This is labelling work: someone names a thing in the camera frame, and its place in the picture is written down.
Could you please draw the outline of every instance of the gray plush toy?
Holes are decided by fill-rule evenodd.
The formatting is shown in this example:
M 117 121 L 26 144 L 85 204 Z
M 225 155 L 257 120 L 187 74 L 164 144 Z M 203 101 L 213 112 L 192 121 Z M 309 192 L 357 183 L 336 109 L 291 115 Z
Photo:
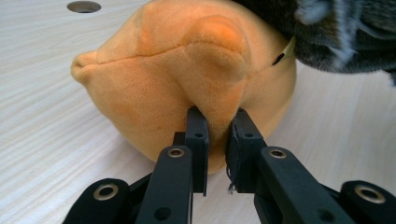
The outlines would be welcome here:
M 302 63 L 334 73 L 383 70 L 396 85 L 396 0 L 235 0 L 296 37 Z

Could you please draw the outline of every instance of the tabletop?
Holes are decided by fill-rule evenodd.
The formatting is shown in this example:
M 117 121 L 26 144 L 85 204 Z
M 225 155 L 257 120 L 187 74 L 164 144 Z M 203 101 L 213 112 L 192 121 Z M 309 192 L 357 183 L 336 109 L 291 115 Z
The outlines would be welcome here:
M 62 223 L 91 183 L 132 184 L 154 163 L 130 146 L 70 75 L 77 54 L 97 49 L 147 1 L 0 2 L 0 223 Z M 292 151 L 322 184 L 365 180 L 396 194 L 396 88 L 389 76 L 339 75 L 298 63 L 286 116 L 266 138 Z M 260 223 L 250 194 L 227 192 L 225 172 L 194 195 L 193 223 Z

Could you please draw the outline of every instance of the table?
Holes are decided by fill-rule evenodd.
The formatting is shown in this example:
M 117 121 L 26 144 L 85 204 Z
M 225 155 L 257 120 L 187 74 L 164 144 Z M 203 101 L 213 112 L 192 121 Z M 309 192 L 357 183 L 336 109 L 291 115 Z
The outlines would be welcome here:
M 61 223 L 91 183 L 134 183 L 154 163 L 131 147 L 71 76 L 146 1 L 0 3 L 0 223 Z M 396 88 L 385 73 L 326 74 L 298 64 L 294 98 L 266 139 L 291 150 L 322 184 L 361 179 L 396 194 Z M 193 223 L 259 223 L 253 196 L 229 195 L 224 172 L 194 195 Z

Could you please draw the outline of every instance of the orange plush toy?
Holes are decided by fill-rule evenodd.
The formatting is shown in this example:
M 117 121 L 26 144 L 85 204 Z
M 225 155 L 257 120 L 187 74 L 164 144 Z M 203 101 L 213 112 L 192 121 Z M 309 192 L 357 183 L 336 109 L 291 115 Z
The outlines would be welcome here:
M 214 173 L 225 167 L 238 107 L 263 136 L 286 112 L 295 85 L 292 48 L 292 40 L 232 1 L 158 0 L 98 50 L 78 55 L 72 74 L 153 161 L 185 131 L 187 110 L 196 105 L 208 122 Z

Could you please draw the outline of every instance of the metal ring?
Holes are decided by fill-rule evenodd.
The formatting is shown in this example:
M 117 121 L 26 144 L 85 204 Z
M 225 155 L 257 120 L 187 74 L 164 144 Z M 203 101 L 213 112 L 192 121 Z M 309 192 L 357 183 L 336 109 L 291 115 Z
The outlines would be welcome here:
M 358 185 L 355 187 L 355 192 L 370 203 L 384 203 L 387 201 L 382 193 L 367 186 Z
M 279 149 L 271 149 L 268 153 L 277 159 L 285 159 L 288 156 L 288 154 Z
M 179 158 L 184 155 L 184 150 L 180 148 L 172 148 L 168 150 L 168 156 L 172 158 Z
M 111 189 L 111 192 L 109 192 L 108 194 L 101 194 L 101 191 L 103 189 Z M 106 201 L 116 196 L 118 192 L 119 192 L 119 187 L 117 185 L 113 183 L 104 184 L 96 189 L 96 191 L 93 193 L 93 198 L 96 199 L 97 201 Z

